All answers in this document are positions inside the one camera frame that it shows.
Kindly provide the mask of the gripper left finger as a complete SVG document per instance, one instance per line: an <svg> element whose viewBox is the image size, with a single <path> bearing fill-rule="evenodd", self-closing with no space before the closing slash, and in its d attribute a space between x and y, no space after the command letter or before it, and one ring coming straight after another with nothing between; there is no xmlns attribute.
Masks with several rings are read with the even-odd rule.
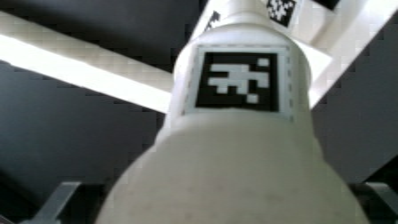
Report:
<svg viewBox="0 0 398 224"><path fill-rule="evenodd" d="M80 182L62 182L54 190L36 216L20 224L62 224L59 216L75 195Z"/></svg>

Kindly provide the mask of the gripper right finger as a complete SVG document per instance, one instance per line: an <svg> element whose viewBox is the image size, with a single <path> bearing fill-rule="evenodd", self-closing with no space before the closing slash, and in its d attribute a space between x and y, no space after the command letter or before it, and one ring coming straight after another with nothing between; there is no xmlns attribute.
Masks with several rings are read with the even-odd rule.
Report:
<svg viewBox="0 0 398 224"><path fill-rule="evenodd" d="M364 185L372 188L391 211L398 214L398 193L391 189L389 185L382 182L366 182Z"/></svg>

